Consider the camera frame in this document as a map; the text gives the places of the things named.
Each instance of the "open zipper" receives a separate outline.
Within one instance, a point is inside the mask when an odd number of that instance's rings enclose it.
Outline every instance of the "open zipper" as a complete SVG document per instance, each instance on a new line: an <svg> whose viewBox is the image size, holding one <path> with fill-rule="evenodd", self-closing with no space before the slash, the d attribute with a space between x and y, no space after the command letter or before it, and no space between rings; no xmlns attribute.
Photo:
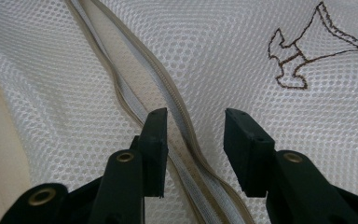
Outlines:
<svg viewBox="0 0 358 224"><path fill-rule="evenodd" d="M165 70L163 65L158 61L158 59L147 49L147 47L124 25L124 23L113 14L113 12L102 4L98 0L92 0L92 3L98 7L101 12L105 14L106 17L110 19L110 21L118 28L118 30L125 36L125 38L131 43L131 46L134 47L145 59L145 61L150 65L153 69L155 74L158 76L157 82L158 86L160 87L161 91L166 100L167 104L170 106L172 111L173 117L175 122L178 125L178 128L181 131L183 138L186 141L186 144L189 148L189 152L196 162L197 166L200 169L201 177L204 180L205 184L208 186L209 190L213 193L216 201L219 203L219 206L223 206L222 209L224 210L223 213L225 217L222 217L224 222L238 222L238 212L241 215L241 219L244 220L246 223L254 223L249 211L240 198L240 196L235 192L235 190L227 184L223 179L217 176L211 166L207 163L205 158L203 157L200 146L197 141L197 137L194 132L194 128L192 122L190 120L190 116L186 110L185 103L181 98L179 91L176 89L171 77L169 76L168 72ZM139 124L143 125L143 121L145 120L145 116L147 112L143 107L142 103L139 102L136 95L133 94L131 88L127 85L126 81L120 76L119 72L115 67L112 66L112 62L107 57L107 53L103 47L103 43L98 38L98 35L95 31L92 31L92 24L88 21L88 16L82 10L81 4L76 1L72 0L68 4L72 9L76 10L76 16L82 20L84 25L88 27L88 35L91 38L88 40L93 39L95 42L96 47L102 52L104 58L110 62L109 67L112 71L112 74L115 74L115 90L117 94L117 98L120 104L123 106L123 109ZM180 181L184 186L186 196L190 201L190 204L196 214L196 217L199 221L200 218L207 222L215 222L215 218L207 218L203 212L204 210L200 208L201 205L205 205L202 199L200 199L200 194L202 192L193 192L191 189L194 189L194 186L187 186L183 178L191 178L189 174L184 173L184 165L180 164L180 158L175 155L174 152L170 153L170 158L174 164L175 172L180 176ZM213 216L213 212L208 210L208 213Z"/></svg>

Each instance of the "zipper teeth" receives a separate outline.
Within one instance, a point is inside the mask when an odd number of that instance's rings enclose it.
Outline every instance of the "zipper teeth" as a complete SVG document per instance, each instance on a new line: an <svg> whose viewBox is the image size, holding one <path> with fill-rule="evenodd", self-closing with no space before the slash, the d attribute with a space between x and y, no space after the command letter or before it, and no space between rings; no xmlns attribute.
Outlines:
<svg viewBox="0 0 358 224"><path fill-rule="evenodd" d="M194 150L190 150L190 152L195 153L195 159L197 162L199 162L202 165L202 168L204 168L210 175L212 175L214 178L216 178L220 184L223 185L223 188L228 191L228 194L236 201L236 203L243 209L242 217L246 221L246 223L254 224L254 220L252 219L252 216L249 213L249 210L246 206L246 204L243 202L241 197L235 192L235 190L228 184L226 181L224 181L221 177L217 176L212 168L209 166L208 163L206 163L205 159L203 158L203 155L200 153L200 146L197 143L195 132L192 128L192 125L188 121L187 114L185 110L182 107L182 104L180 100L177 98L175 91L172 89L172 85L170 81L165 77L165 75L161 72L159 66L156 64L155 60L149 56L149 53L145 50L145 47L138 44L137 40L133 37L133 34L129 32L128 28L124 26L124 24L121 24L121 21L118 21L118 18L113 17L112 22L115 24L115 26L128 38L128 40L132 43L134 47L144 56L144 58L147 60L147 62L150 64L150 66L153 68L153 70L158 74L158 77L160 77L161 81L164 83L165 87L167 88L167 91L169 95L173 98L175 105L178 107L178 110L182 116L182 120L186 124L187 131L189 133L190 137L190 145L193 147Z"/></svg>
<svg viewBox="0 0 358 224"><path fill-rule="evenodd" d="M78 4L78 2L76 0L66 0L66 2L68 3L67 5L72 9L71 11L75 13L75 16L77 18L79 18L80 20L79 21L83 21L84 23L86 23L83 19L82 19L82 15L80 15L81 11L79 11L78 9L79 8L76 8L76 5ZM88 28L88 36L91 37L92 39L94 39L94 41L97 43L98 41L95 39L95 37L90 34L91 31L90 29ZM100 47L98 47L98 45L96 46L102 53L103 53L103 57L110 62L110 60L104 56L105 52L104 52L104 49L101 49ZM117 71L116 69L112 68L110 64L107 65L110 69L111 69L111 72L114 77L114 83L115 83L115 93L117 94L117 100L118 102L120 103L120 105L123 107L123 109L125 110L125 112L131 117L133 118L133 120L135 121L135 123L137 123L140 127L143 127L144 123L142 122L142 119L140 119L132 110L131 110L131 107L128 105L128 103L125 101L125 98L124 98L124 94L122 92L122 90L118 87L118 82L117 82ZM179 171L178 169L176 168L176 166L174 165L173 166L173 170L175 172L175 174L177 176L181 176L179 174ZM185 188L186 188L186 185L184 184L182 178L180 177L179 178L179 181L180 181L180 184ZM191 210L193 211L194 213L194 216L195 218L197 219L197 221L199 223L205 223L205 221L202 219L202 215L200 214L200 211L199 209L197 208L197 206L194 204L193 200L191 199L190 195L189 195L189 192L188 192L188 189L187 190L184 190L184 193L185 193L185 196L187 197L187 200L189 202L189 205L190 205L190 208Z"/></svg>

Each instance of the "brown thread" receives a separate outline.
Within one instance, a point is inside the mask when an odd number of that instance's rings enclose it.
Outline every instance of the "brown thread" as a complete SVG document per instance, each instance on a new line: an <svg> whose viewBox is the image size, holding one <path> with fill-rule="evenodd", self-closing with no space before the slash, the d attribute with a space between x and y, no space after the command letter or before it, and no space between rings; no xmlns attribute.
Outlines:
<svg viewBox="0 0 358 224"><path fill-rule="evenodd" d="M302 52L302 50L298 47L297 45L297 41L300 40L303 35L306 33L306 31L310 28L310 26L312 25L313 23L313 19L315 18L315 15L316 13L319 13L319 16L320 16L320 20L322 22L322 25L324 26L324 28L327 30L327 32L329 32L332 36L334 37L337 37L338 39L341 39L353 46L356 47L356 49L348 49L348 50L342 50L342 51L339 51L337 53L333 53L333 54L327 54L327 55L324 55L324 56L320 56L320 57L317 57L317 58L314 58L314 59L307 59L306 56L304 55L304 53ZM288 59L285 59L284 61L281 62L281 59L279 59L277 56L271 54L271 44L273 42L273 40L275 39L275 37L277 36L277 34L279 34L281 36L281 42L279 43L279 46L282 48L282 49L289 49L291 47L295 47L296 48L296 51L297 51L297 54L293 55L293 56L290 56ZM290 90L306 90L308 88L308 82L307 80L299 75L297 72L300 68L302 68L303 66L305 66L306 64L308 63L313 63L317 60L320 60L320 59L324 59L324 58L327 58L327 57L333 57L333 56L336 56L338 54L342 54L342 53L346 53L346 52L351 52L351 51L358 51L358 39L355 38L354 36L352 35L348 35L342 31L340 31L332 22L331 18L330 18L330 15L328 14L327 12L327 8L326 6L324 5L324 2L321 2L316 8L315 8L315 11L313 12L312 14L312 17L311 17L311 20L310 22L308 23L308 25L304 28L303 32L301 33L301 35L295 39L290 45L284 45L283 43L285 42L285 39L284 39L284 36L282 34L282 30L281 28L278 28L276 31L275 31L275 34L272 36L272 38L270 39L269 43L268 43L268 57L270 59L275 59L277 60L278 62L278 65L280 66L281 68L281 71L282 73L275 77L275 79L277 80L278 84L282 87L282 88L286 88L286 89L290 89ZM294 72L291 74L292 77L294 78L300 78L302 83L303 83L303 86L302 87L296 87L296 86L287 86L287 85L284 85L280 82L280 79L282 77L284 77L285 73L284 73L284 70L283 70L283 65L286 64L286 63L289 63L291 62L293 59L295 59L296 57L300 56L304 62L301 63L300 65L298 65Z"/></svg>

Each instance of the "brown stitching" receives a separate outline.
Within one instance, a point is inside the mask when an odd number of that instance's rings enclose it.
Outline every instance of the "brown stitching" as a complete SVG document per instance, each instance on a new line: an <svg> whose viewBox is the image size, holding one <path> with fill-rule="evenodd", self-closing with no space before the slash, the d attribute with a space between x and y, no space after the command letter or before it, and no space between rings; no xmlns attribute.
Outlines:
<svg viewBox="0 0 358 224"><path fill-rule="evenodd" d="M307 57L304 55L304 53L302 52L302 50L298 47L297 45L297 41L300 40L304 34L307 32L307 30L310 28L310 26L312 25L313 23L313 19L315 18L316 16L316 13L319 14L319 18L322 22L322 25L324 26L324 28L327 30L328 33L330 33L332 36L334 37L337 37L338 39L341 39L353 46L356 47L356 49L347 49L347 50L342 50L342 51L339 51L339 52L336 52L336 53L332 53L332 54L327 54L327 55L323 55L323 56L320 56L320 57L317 57L317 58L314 58L314 59L307 59ZM285 59L284 61L281 62L281 59L276 56L276 55L273 55L271 53L271 45L274 41L274 39L277 37L277 35L280 36L281 38L281 42L279 43L279 46L282 48L282 49L290 49L291 47L295 47L296 48L296 54L290 56L289 58ZM270 39L269 43L268 43L268 57L270 59L275 59L277 60L278 62L278 65L280 66L281 68L281 74L277 77L275 77L275 79L277 80L278 84L282 87L282 88L286 88L286 89L292 89L292 90L306 90L308 88L308 83L307 83L307 80L301 76L300 74L298 74L298 70L300 68L302 68L303 66L309 64L309 63L313 63L317 60L321 60L321 59L324 59L324 58L327 58L327 57L333 57L333 56L336 56L338 54L342 54L342 53L346 53L346 52L352 52L352 51L358 51L358 39L355 38L354 36L352 35L348 35L344 32L342 32L341 30L339 30L332 22L331 18L330 18L330 15L328 14L327 12L327 8L326 6L324 5L324 2L321 2L314 10L313 14L312 14L312 17L311 17L311 20L310 22L307 24L307 26L304 28L303 32L301 33L301 35L295 39L291 44L289 45L284 45L283 43L285 42L285 39L284 39L284 36L282 34L282 30L281 28L278 28L274 35L272 36L272 38ZM282 77L284 77L285 73L284 73L284 69L283 69L283 66L286 64L286 63L289 63L291 62L292 60L294 60L296 57L300 56L301 59L304 61L303 63L299 64L293 71L293 73L291 74L291 77L294 77L294 78L300 78L302 83L303 83L303 86L302 87L297 87L297 86L288 86L288 85L284 85L283 83L280 82L280 79Z"/></svg>

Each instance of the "brown embroidery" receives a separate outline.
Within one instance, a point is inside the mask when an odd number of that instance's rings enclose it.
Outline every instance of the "brown embroidery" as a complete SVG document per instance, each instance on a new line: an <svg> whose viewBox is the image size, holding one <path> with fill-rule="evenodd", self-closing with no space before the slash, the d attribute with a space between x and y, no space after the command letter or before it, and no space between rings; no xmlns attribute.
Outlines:
<svg viewBox="0 0 358 224"><path fill-rule="evenodd" d="M317 25L317 19L320 19L320 23L324 27L325 31L328 32L335 40L344 43L346 46L345 49L340 49L336 51L326 52L323 55L312 55L310 53L304 52L301 49L301 42L307 42L307 31L310 31L312 25ZM317 60L333 57L338 54L358 51L358 39L352 35L348 35L340 31L331 21L330 15L327 12L327 9L324 5L324 2L321 2L316 8L312 15L312 18L308 25L304 28L301 35L289 45L284 45L285 39L283 37L281 28L275 31L271 40L268 44L268 56L270 59L275 59L278 62L278 65L281 68L281 74L276 78L278 84L282 88L286 89L295 89L295 90L306 90L308 88L307 80L301 76L298 71L304 65L308 63L313 63Z"/></svg>

